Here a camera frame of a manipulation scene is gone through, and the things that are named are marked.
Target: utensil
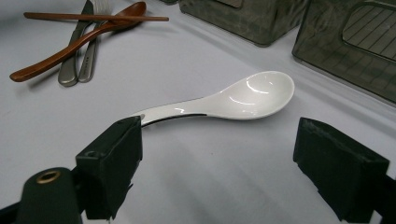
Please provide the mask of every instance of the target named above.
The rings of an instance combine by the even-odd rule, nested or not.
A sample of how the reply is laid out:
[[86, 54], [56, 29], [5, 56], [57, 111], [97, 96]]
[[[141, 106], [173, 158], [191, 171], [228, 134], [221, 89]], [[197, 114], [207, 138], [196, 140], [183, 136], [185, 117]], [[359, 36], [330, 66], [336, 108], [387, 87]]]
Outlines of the utensil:
[[[111, 7], [107, 0], [92, 0], [94, 14], [110, 14]], [[94, 27], [97, 29], [103, 24], [102, 21], [98, 21]], [[87, 50], [85, 51], [84, 59], [81, 64], [81, 68], [78, 73], [79, 82], [89, 82], [93, 75], [93, 66], [96, 58], [96, 50], [99, 42], [99, 36], [90, 41]]]
[[294, 82], [288, 75], [275, 71], [261, 72], [213, 95], [142, 110], [132, 116], [141, 117], [142, 127], [162, 120], [191, 116], [259, 119], [282, 109], [293, 93]]
[[25, 12], [25, 18], [39, 20], [79, 20], [79, 21], [169, 21], [168, 17], [147, 16], [110, 16], [110, 15], [80, 15], [67, 13]]
[[[142, 16], [146, 12], [145, 2], [136, 2], [131, 6], [125, 8], [123, 11], [119, 12], [118, 16]], [[23, 68], [9, 77], [16, 82], [23, 82], [32, 77], [36, 77], [39, 74], [51, 69], [53, 66], [61, 63], [67, 57], [75, 53], [79, 48], [81, 48], [85, 43], [95, 39], [98, 35], [116, 31], [120, 29], [126, 29], [137, 25], [139, 21], [107, 21], [100, 27], [93, 29], [87, 34], [83, 35], [81, 38], [70, 44], [68, 47], [62, 49], [58, 53], [50, 56], [48, 59], [41, 61], [40, 63], [33, 64], [29, 67]]]
[[[93, 13], [93, 4], [90, 0], [87, 0], [81, 14]], [[91, 21], [78, 21], [76, 29], [73, 31], [73, 34], [70, 38], [69, 45], [78, 40], [84, 33], [85, 29], [91, 23]], [[61, 64], [61, 69], [59, 70], [58, 75], [58, 82], [65, 87], [73, 86], [78, 82], [78, 76], [76, 72], [77, 56], [78, 53], [76, 52], [71, 57], [65, 59]]]

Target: gray plastic container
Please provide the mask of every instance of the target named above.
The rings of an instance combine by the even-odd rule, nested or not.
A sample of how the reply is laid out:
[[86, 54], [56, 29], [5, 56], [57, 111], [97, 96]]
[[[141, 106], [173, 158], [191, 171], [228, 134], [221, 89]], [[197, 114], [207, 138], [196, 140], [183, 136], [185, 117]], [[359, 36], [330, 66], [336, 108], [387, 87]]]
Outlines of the gray plastic container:
[[292, 54], [395, 106], [396, 1], [310, 0]]
[[307, 0], [179, 0], [180, 10], [255, 45], [271, 45], [299, 25]]

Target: metal knife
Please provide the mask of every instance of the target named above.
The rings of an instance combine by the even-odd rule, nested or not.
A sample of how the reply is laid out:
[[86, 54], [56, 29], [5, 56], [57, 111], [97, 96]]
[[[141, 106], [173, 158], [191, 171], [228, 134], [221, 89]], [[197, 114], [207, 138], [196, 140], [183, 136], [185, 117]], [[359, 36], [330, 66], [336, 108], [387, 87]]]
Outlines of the metal knife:
[[[85, 3], [81, 14], [93, 15], [93, 4], [90, 0], [87, 0]], [[72, 37], [70, 38], [69, 44], [79, 39], [84, 33], [85, 28], [87, 28], [87, 26], [89, 26], [91, 23], [92, 21], [78, 21], [76, 29], [73, 31]], [[76, 71], [77, 56], [78, 53], [76, 52], [75, 55], [65, 60], [61, 65], [58, 82], [65, 87], [76, 85], [78, 82], [78, 75]]]

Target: white tablecloth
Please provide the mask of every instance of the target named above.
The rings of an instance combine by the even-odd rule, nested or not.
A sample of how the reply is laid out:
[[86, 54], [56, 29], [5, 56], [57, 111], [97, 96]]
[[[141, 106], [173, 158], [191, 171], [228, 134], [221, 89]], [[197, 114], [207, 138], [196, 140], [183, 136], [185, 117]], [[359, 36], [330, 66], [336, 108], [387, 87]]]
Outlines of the white tablecloth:
[[[114, 1], [113, 12], [133, 2]], [[388, 175], [396, 176], [396, 109], [297, 63], [291, 50], [298, 29], [258, 48], [181, 13], [178, 4], [148, 0], [147, 15], [170, 21], [102, 35], [89, 83], [61, 86], [59, 66], [11, 81], [12, 72], [67, 46], [76, 26], [22, 13], [80, 13], [83, 5], [0, 2], [0, 207], [21, 198], [31, 175], [74, 168], [75, 156], [113, 122], [268, 70], [289, 74], [296, 85], [290, 103], [270, 117], [185, 118], [144, 128], [144, 159], [113, 223], [339, 223], [292, 161], [300, 117], [326, 122], [381, 154], [391, 161]], [[375, 214], [372, 223], [379, 220]]]

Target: wooden spoon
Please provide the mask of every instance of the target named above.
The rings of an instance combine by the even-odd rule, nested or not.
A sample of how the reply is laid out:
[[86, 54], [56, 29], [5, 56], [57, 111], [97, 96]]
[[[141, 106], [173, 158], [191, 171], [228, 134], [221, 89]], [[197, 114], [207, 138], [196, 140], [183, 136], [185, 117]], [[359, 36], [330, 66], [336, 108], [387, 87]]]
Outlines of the wooden spoon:
[[[137, 2], [131, 6], [125, 8], [123, 11], [117, 13], [117, 16], [143, 16], [146, 12], [146, 3]], [[93, 29], [87, 34], [83, 35], [80, 39], [70, 44], [65, 49], [62, 49], [58, 53], [50, 56], [48, 59], [41, 61], [40, 63], [33, 64], [29, 67], [23, 68], [17, 72], [14, 72], [9, 77], [16, 82], [23, 82], [32, 77], [36, 77], [39, 74], [51, 69], [53, 66], [64, 61], [67, 57], [75, 53], [87, 42], [95, 39], [98, 35], [125, 29], [137, 25], [139, 21], [107, 21], [103, 25]]]

